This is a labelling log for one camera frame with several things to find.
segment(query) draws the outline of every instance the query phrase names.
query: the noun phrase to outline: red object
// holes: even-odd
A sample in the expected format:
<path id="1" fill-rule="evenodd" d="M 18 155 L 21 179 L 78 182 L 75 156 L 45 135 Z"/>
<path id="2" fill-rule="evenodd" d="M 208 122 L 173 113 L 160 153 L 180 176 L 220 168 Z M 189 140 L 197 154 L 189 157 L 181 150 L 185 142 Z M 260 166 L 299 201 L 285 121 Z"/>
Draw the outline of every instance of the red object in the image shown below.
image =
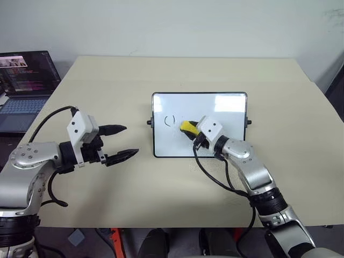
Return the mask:
<path id="1" fill-rule="evenodd" d="M 234 236 L 233 236 L 233 238 L 234 238 L 235 242 L 238 242 L 238 240 L 239 240 L 239 238 L 240 238 L 240 236 L 242 234 L 242 231 L 243 231 L 243 229 L 241 227 L 236 227 L 234 229 Z"/>
<path id="2" fill-rule="evenodd" d="M 122 238 L 120 236 L 120 228 L 111 228 L 111 239 L 116 253 L 116 258 L 126 258 Z"/>

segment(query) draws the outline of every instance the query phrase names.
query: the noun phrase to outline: white wall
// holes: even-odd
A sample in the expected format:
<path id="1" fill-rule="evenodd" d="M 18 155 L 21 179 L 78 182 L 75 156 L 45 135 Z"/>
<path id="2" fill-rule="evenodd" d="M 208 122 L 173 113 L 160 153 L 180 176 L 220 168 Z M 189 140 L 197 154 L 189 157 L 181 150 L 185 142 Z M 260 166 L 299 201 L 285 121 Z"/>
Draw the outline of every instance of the white wall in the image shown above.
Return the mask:
<path id="1" fill-rule="evenodd" d="M 326 91 L 343 63 L 343 0 L 0 0 L 0 52 L 293 57 Z"/>

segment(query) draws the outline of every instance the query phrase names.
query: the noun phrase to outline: robotic arm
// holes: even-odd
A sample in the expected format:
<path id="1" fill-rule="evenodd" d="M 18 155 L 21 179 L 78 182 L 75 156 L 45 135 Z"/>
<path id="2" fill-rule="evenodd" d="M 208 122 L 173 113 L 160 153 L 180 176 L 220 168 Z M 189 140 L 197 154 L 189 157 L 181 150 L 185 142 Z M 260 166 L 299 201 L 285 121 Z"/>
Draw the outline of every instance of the robotic arm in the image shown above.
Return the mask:
<path id="1" fill-rule="evenodd" d="M 116 134 L 126 127 L 98 126 L 82 111 L 72 114 L 67 127 L 70 141 L 20 145 L 0 173 L 0 258 L 36 257 L 34 229 L 40 223 L 37 214 L 50 177 L 72 172 L 75 165 L 83 167 L 85 162 L 111 166 L 138 152 L 128 149 L 113 156 L 104 154 L 101 135 Z"/>
<path id="2" fill-rule="evenodd" d="M 196 137 L 197 148 L 206 147 L 236 167 L 248 199 L 257 209 L 263 226 L 268 228 L 265 237 L 274 257 L 341 257 L 328 249 L 316 248 L 309 232 L 284 200 L 250 143 L 226 137 L 222 125 L 207 116 L 198 123 L 185 121 L 181 131 L 190 139 Z"/>

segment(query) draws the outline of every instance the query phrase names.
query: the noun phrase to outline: laptop keyboard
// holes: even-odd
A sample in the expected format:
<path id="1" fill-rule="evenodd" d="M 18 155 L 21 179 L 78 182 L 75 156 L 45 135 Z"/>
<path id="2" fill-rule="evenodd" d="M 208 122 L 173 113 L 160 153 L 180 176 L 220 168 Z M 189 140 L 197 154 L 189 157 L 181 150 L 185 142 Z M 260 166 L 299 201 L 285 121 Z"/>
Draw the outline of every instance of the laptop keyboard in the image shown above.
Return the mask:
<path id="1" fill-rule="evenodd" d="M 38 113 L 47 99 L 10 99 L 0 109 L 0 114 Z"/>

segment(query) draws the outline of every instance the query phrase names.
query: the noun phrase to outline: laptop screen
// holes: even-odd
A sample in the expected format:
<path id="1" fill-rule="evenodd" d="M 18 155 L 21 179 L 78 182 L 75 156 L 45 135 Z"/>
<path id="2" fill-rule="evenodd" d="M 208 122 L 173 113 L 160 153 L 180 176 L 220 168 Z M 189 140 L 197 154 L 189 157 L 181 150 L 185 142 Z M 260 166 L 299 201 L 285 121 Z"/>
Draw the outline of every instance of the laptop screen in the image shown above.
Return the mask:
<path id="1" fill-rule="evenodd" d="M 0 53 L 0 86 L 9 97 L 50 95 L 60 81 L 48 51 Z"/>

